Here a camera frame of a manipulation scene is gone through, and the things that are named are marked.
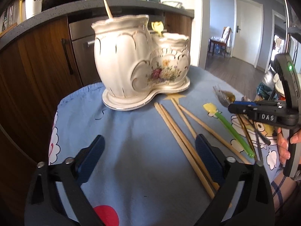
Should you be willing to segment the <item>person right hand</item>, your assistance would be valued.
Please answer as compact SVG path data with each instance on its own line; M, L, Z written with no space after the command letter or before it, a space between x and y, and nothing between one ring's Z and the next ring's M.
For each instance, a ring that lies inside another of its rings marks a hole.
M290 139L291 143L300 143L301 132L300 130L295 133ZM283 137L282 129L277 129L277 148L279 152L279 161L282 165L286 164L286 161L290 159L291 153L288 151L289 142Z

